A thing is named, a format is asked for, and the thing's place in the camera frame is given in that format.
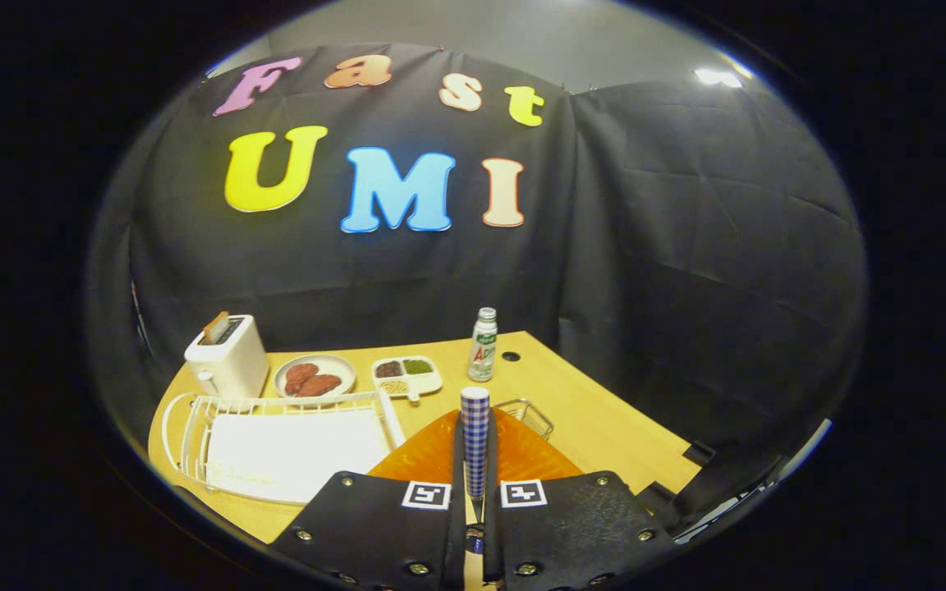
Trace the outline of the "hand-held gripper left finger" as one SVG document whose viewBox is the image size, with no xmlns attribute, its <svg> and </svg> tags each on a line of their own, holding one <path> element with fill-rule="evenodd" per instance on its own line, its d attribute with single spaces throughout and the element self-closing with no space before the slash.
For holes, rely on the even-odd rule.
<svg viewBox="0 0 946 591">
<path fill-rule="evenodd" d="M 462 590 L 463 426 L 444 413 L 370 474 L 339 471 L 271 543 L 346 590 Z"/>
</svg>

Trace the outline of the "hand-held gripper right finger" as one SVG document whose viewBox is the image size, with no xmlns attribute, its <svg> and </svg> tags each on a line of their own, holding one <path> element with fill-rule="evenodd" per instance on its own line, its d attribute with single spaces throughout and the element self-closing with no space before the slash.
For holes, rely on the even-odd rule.
<svg viewBox="0 0 946 591">
<path fill-rule="evenodd" d="M 499 590 L 618 588 L 678 553 L 664 523 L 614 471 L 503 479 L 496 418 L 487 444 L 483 577 Z"/>
</svg>

